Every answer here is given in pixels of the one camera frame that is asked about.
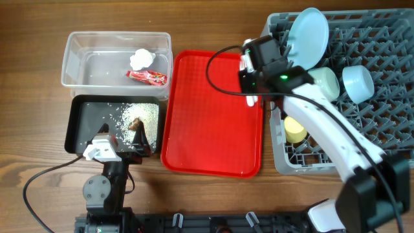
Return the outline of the yellow cup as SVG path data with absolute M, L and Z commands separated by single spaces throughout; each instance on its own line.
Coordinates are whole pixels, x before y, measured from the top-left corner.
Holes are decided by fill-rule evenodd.
M 307 136 L 306 129 L 292 117 L 287 116 L 284 121 L 286 141 L 292 144 L 299 143 Z

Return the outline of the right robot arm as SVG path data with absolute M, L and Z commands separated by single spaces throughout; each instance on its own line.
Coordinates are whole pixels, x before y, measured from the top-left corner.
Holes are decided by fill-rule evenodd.
M 281 100 L 286 114 L 299 122 L 334 163 L 344 186 L 336 199 L 309 208 L 317 232 L 372 232 L 397 220 L 410 207 L 409 166 L 400 155 L 388 156 L 366 139 L 331 104 L 315 79 L 300 66 L 289 67 L 272 36 L 246 40 L 243 93 Z

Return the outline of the light blue plate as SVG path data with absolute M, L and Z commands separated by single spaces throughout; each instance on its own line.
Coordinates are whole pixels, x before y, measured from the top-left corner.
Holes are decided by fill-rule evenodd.
M 327 18 L 317 8 L 307 8 L 294 20 L 287 46 L 293 66 L 313 68 L 323 57 L 329 40 Z

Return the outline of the red snack wrapper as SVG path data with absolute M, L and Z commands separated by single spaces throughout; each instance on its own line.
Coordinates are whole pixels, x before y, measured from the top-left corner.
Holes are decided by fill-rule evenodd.
M 165 85 L 168 80 L 165 74 L 151 70 L 127 71 L 125 75 L 132 80 L 154 86 Z

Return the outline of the green bowl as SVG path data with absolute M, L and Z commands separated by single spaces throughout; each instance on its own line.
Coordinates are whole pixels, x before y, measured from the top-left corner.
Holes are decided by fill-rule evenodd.
M 339 97 L 340 85 L 335 73 L 328 67 L 308 70 L 314 78 L 314 83 L 321 89 L 323 95 L 332 102 Z

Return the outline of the light blue bowl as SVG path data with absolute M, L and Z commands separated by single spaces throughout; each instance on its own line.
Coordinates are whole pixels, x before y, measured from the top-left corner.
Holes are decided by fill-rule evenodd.
M 374 95 L 373 79 L 364 66 L 345 67 L 342 79 L 347 95 L 355 104 L 360 104 Z

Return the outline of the white napkin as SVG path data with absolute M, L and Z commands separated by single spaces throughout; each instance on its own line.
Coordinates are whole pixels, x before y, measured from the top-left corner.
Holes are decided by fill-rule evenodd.
M 149 52 L 146 49 L 138 49 L 130 57 L 130 66 L 134 71 L 148 68 L 154 62 L 155 57 L 155 53 Z

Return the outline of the white plastic fork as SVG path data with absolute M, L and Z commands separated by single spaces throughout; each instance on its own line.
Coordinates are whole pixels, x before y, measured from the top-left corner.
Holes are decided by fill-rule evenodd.
M 254 107 L 255 103 L 258 101 L 257 96 L 247 96 L 246 103 L 249 107 Z

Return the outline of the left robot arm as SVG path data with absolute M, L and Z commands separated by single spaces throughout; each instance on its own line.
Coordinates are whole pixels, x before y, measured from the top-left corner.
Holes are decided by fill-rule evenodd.
M 151 155 L 144 123 L 135 126 L 133 151 L 118 151 L 118 141 L 103 124 L 98 133 L 87 142 L 83 156 L 88 161 L 103 164 L 103 172 L 89 178 L 83 186 L 87 217 L 77 219 L 75 232 L 143 232 L 144 227 L 132 211 L 124 206 L 125 188 L 130 164 L 141 164 Z

